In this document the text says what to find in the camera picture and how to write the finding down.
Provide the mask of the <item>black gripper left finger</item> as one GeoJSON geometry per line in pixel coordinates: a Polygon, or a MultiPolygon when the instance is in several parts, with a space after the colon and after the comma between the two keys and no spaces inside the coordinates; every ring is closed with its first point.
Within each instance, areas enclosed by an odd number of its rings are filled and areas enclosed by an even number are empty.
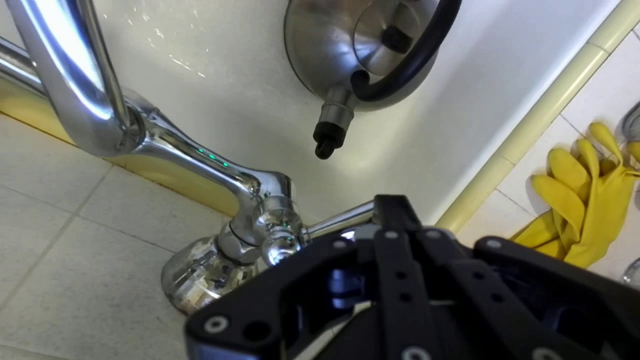
{"type": "Polygon", "coordinates": [[[194,311],[190,360],[381,360],[373,307],[377,229],[316,238],[309,248],[194,311]]]}

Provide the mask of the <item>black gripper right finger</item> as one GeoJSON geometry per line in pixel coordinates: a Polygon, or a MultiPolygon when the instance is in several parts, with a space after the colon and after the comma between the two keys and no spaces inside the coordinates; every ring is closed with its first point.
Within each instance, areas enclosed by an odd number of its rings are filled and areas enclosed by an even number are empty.
{"type": "Polygon", "coordinates": [[[465,248],[405,195],[379,195],[384,351],[412,360],[640,360],[640,299],[623,284],[486,236],[465,248]]]}

